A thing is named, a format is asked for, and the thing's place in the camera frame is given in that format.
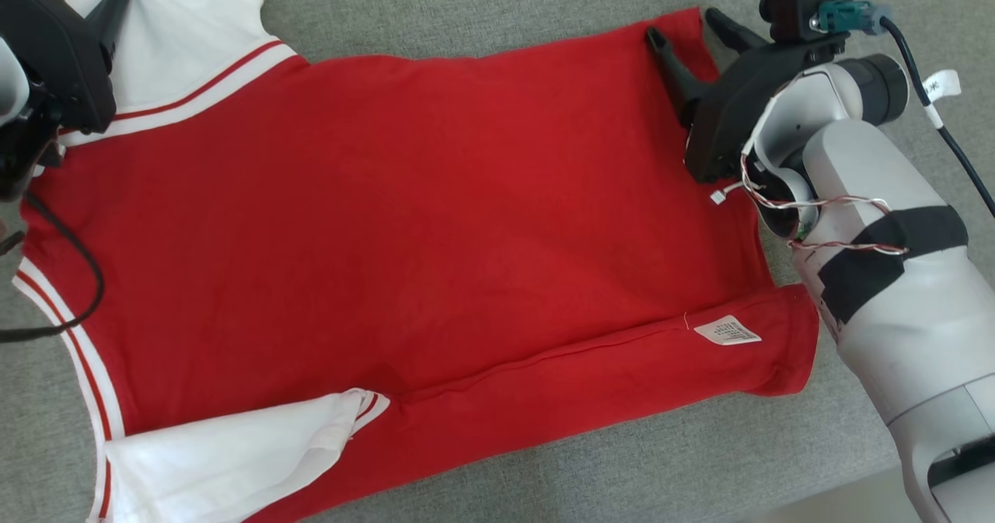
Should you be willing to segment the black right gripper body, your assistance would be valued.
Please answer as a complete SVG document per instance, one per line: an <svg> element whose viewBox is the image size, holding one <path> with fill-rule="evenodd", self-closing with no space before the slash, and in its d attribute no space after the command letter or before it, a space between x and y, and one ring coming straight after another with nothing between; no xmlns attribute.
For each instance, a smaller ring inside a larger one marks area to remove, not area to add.
<svg viewBox="0 0 995 523"><path fill-rule="evenodd" d="M700 96L694 110L683 164L698 183L735 175L732 161L778 89L806 69L831 62L843 52L848 34L800 43L767 42L746 34L738 57Z"/></svg>

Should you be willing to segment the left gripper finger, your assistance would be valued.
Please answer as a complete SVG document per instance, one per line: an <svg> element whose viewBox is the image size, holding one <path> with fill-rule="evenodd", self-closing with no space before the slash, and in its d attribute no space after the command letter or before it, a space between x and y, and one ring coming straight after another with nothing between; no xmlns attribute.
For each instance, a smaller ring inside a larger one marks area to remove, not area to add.
<svg viewBox="0 0 995 523"><path fill-rule="evenodd" d="M99 0L86 14L86 23L100 46L114 46L120 36L124 14L131 0Z"/></svg>

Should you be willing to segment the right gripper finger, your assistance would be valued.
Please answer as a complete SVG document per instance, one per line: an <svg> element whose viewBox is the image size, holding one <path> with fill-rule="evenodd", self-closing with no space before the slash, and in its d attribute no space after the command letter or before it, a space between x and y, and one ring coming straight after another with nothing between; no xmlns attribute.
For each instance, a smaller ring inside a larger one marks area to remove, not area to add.
<svg viewBox="0 0 995 523"><path fill-rule="evenodd" d="M746 26L737 23L731 17L726 16L717 7L708 7L704 11L703 17L706 20L707 26L710 27L718 38L718 41L721 41L722 45L732 49L737 54L769 45L769 41Z"/></svg>
<svg viewBox="0 0 995 523"><path fill-rule="evenodd" d="M680 124L692 124L700 99L707 94L711 84L700 81L676 56L674 45L657 27L646 30L647 45L653 54L658 74L669 96Z"/></svg>

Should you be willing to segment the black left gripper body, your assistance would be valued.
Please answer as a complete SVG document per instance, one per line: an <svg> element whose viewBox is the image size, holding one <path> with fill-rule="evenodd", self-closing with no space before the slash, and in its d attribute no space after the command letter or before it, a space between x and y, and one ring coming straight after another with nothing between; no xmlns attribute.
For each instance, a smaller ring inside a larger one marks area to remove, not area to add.
<svg viewBox="0 0 995 523"><path fill-rule="evenodd" d="M110 80L117 45L100 46L86 16L65 0L1 0L1 9L2 39L28 79L47 89L61 126L106 132L117 113Z"/></svg>

